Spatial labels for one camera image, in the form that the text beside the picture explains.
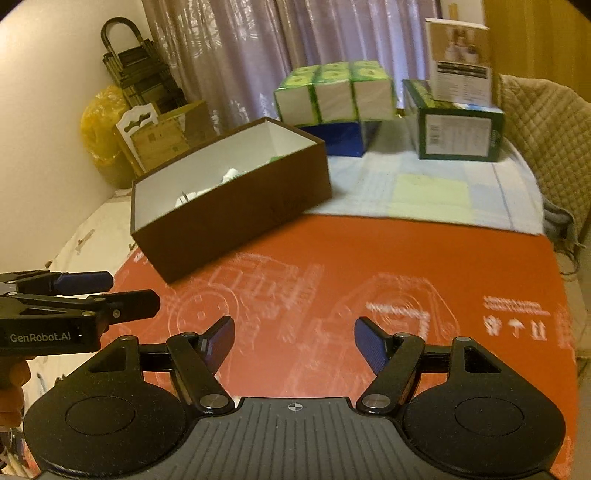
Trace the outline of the person's left hand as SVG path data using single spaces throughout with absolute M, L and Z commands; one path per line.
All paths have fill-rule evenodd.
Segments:
M 2 429 L 18 427 L 24 407 L 23 386 L 31 372 L 26 358 L 1 358 L 0 424 Z

